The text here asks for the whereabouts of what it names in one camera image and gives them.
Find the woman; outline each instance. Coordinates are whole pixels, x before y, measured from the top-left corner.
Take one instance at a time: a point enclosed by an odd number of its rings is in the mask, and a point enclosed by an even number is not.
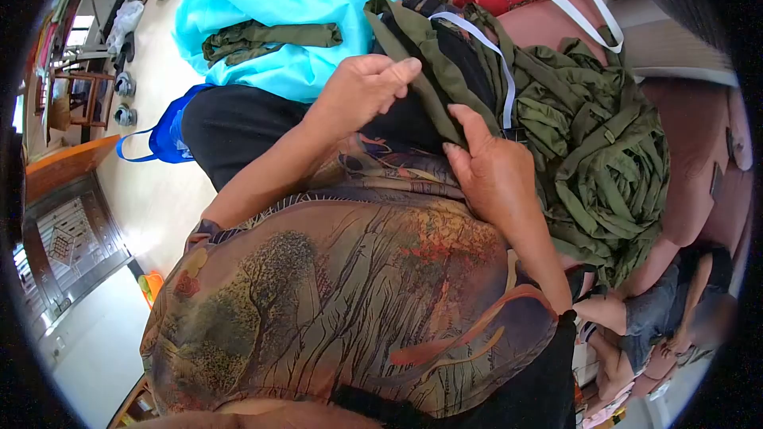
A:
[[[682,249],[652,288],[624,300],[615,292],[592,296],[573,309],[584,320],[622,336],[617,345],[586,324],[581,339],[599,357],[598,397],[587,414],[611,402],[649,362],[653,347],[667,358],[692,344],[724,341],[736,314],[730,296],[733,273],[729,251],[718,243],[698,242]]]
[[[533,158],[460,105],[469,151],[441,144],[420,71],[371,54],[309,109],[239,86],[189,103],[219,194],[141,346],[160,411],[186,413],[157,427],[570,422],[575,314]]]

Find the green fabric pile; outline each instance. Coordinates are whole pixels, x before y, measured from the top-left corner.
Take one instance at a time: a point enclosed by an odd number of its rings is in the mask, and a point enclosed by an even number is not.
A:
[[[497,97],[495,109],[489,110],[439,51],[426,17],[388,0],[371,0],[366,17],[389,56],[401,60],[409,54],[378,19],[383,12],[394,15],[448,98],[472,107],[491,133],[500,136],[507,92],[500,56],[472,41]],[[661,231],[670,157],[657,109],[619,55],[608,52],[609,66],[604,67],[580,39],[565,39],[560,52],[545,46],[518,48],[480,6],[468,4],[464,17],[498,37],[512,72],[517,88],[512,126],[527,132],[536,190],[557,250],[599,267],[602,281],[618,286],[644,262]],[[607,27],[599,32],[612,39]],[[465,146],[463,129],[448,115],[424,73],[412,86],[440,134]]]
[[[276,43],[266,47],[266,43]],[[335,23],[304,25],[273,25],[268,27],[256,20],[247,20],[220,29],[201,44],[204,59],[211,68],[225,58],[226,65],[239,63],[277,52],[284,44],[330,48],[342,43],[342,34]]]
[[[608,53],[603,67],[580,39],[565,39],[560,49],[515,52],[512,123],[527,129],[556,248],[618,286],[661,231],[668,143],[657,109],[618,55]]]

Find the white strap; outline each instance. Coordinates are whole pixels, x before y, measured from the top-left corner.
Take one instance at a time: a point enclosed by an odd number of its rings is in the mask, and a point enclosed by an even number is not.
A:
[[[608,48],[612,52],[620,53],[620,50],[623,49],[623,31],[620,29],[620,26],[617,25],[617,21],[612,16],[612,13],[609,9],[606,8],[606,5],[604,4],[603,0],[594,0],[594,3],[596,4],[596,7],[599,9],[599,13],[601,13],[601,16],[604,17],[604,21],[606,22],[606,25],[610,28],[610,31],[612,32],[612,36],[617,41],[617,45],[614,47],[609,46],[604,39],[601,38],[601,35],[596,31],[593,25],[591,25],[590,22],[583,16],[583,14],[580,13],[580,10],[576,9],[574,5],[569,0],[550,0],[554,4],[558,5],[559,8],[564,10],[564,12],[570,16],[571,19],[573,19],[577,24],[583,28],[583,30],[594,40],[596,43],[601,45],[604,48]]]
[[[509,72],[509,67],[506,65],[506,59],[504,58],[504,54],[501,53],[501,49],[499,49],[497,46],[495,46],[494,43],[492,43],[490,40],[488,40],[488,37],[484,36],[480,30],[472,25],[468,20],[464,20],[458,15],[455,15],[451,12],[439,12],[437,14],[434,14],[430,16],[429,20],[432,19],[445,19],[449,22],[453,22],[454,24],[461,27],[463,30],[466,30],[467,32],[471,33],[477,40],[482,42],[484,46],[490,48],[493,52],[496,52],[497,54],[501,55],[501,65],[503,65],[504,68],[504,74],[506,75],[506,81],[507,81],[507,87],[506,87],[506,102],[504,103],[504,129],[510,129],[511,128],[511,105],[514,103],[514,94],[517,92],[517,87],[514,86],[514,78],[511,76],[511,73]]]

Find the window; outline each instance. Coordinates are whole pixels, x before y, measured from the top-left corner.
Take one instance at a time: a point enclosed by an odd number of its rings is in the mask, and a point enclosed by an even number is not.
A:
[[[24,95],[16,97],[16,108],[13,110],[13,127],[17,133],[24,132]]]
[[[87,30],[72,30],[69,32],[69,37],[66,39],[66,46],[72,47],[74,45],[84,45],[87,38]]]
[[[94,18],[94,15],[77,15],[72,22],[72,30],[89,30]]]

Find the right hand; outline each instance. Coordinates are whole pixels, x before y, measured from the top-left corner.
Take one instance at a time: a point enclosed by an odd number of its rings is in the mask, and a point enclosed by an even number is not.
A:
[[[448,110],[463,126],[469,152],[453,143],[444,143],[443,149],[472,210],[513,246],[532,238],[532,230],[548,232],[529,150],[493,137],[484,119],[466,105],[449,105]]]
[[[396,99],[406,97],[408,83],[420,72],[417,58],[402,62],[379,54],[345,58],[302,122],[334,144],[386,114]]]

